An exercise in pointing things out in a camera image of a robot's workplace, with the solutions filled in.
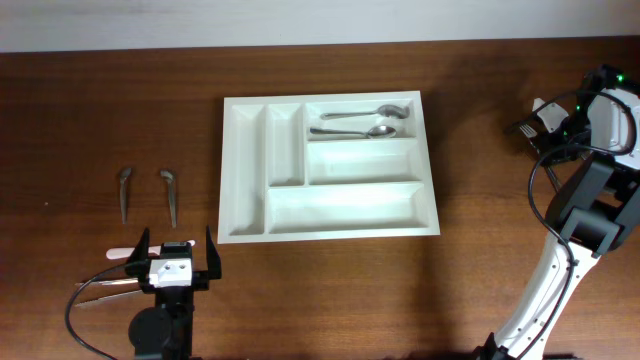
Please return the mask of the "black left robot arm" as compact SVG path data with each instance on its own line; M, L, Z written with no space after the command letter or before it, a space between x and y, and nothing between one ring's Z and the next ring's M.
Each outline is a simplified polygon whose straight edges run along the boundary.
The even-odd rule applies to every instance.
M140 290L154 296L154 305L138 312L129 325L134 357L191 360L194 293L208 290L209 281L220 277L217 252L207 243L207 255L214 259L206 270L197 271L188 242L164 243L157 256L151 256L149 250L150 230L145 229L125 267Z

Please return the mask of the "large metal spoon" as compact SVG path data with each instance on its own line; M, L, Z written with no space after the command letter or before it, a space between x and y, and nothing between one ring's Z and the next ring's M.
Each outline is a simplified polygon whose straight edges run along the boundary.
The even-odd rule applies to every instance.
M358 135L368 139L392 138L397 134L395 128L386 125L374 126L367 131L322 129L315 127L311 127L309 131L315 135Z
M341 113L323 113L320 115L322 120L331 120L347 117L359 117L359 116L382 116L394 119L406 119L410 115L410 108L408 106L397 106L392 104L385 104L371 111L357 111L357 112L341 112Z

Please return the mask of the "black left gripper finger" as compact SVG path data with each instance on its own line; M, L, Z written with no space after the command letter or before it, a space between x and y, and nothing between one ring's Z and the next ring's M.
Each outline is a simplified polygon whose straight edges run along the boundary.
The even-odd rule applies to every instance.
M150 266L149 244L150 230L145 228L139 242L126 261L125 273L128 276L143 276L148 273Z
M222 264L220 255L214 245L210 226L206 226L206 262L207 276L210 280L222 278Z

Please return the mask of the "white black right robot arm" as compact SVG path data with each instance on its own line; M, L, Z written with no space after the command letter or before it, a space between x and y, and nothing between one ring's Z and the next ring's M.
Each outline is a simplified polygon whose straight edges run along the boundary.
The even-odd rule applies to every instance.
M539 359L582 278L639 223L639 85L601 66L573 112L536 99L515 123L537 169L579 168L538 220L541 259L478 359ZM226 244L409 237L440 231L417 91L229 97L218 239Z

